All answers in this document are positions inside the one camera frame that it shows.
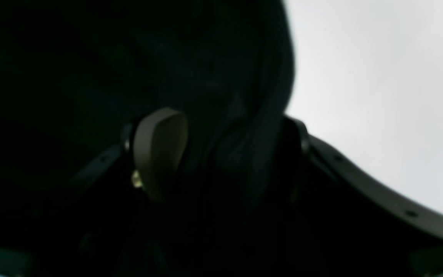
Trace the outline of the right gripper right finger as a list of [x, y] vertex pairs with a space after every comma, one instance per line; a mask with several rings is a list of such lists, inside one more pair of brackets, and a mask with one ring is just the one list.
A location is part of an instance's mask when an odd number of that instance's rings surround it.
[[297, 119], [285, 117], [284, 137], [297, 155], [297, 275], [443, 277], [443, 215], [376, 181]]

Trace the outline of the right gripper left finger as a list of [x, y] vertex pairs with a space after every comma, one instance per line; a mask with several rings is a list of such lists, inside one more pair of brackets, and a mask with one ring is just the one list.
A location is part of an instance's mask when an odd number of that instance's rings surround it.
[[142, 188], [154, 203], [168, 198], [176, 172], [188, 144], [187, 116], [172, 108], [161, 108], [130, 121], [120, 141], [102, 151], [65, 186], [69, 200], [76, 200], [120, 160], [132, 174], [133, 187]]

